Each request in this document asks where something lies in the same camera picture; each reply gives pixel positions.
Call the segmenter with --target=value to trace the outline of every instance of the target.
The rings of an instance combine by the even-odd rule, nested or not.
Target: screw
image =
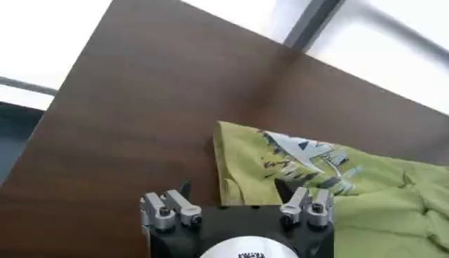
[[[312,203],[311,210],[315,213],[323,213],[323,206],[320,203]]]
[[[201,226],[202,223],[203,223],[203,218],[200,216],[195,216],[190,221],[190,227],[193,230],[197,230],[197,229],[199,229],[199,227]]]
[[[280,221],[284,229],[290,229],[293,226],[293,219],[288,215],[282,215]]]
[[[161,217],[168,216],[169,214],[170,214],[170,210],[167,209],[166,206],[163,206],[163,207],[159,208],[159,215],[161,215]]]

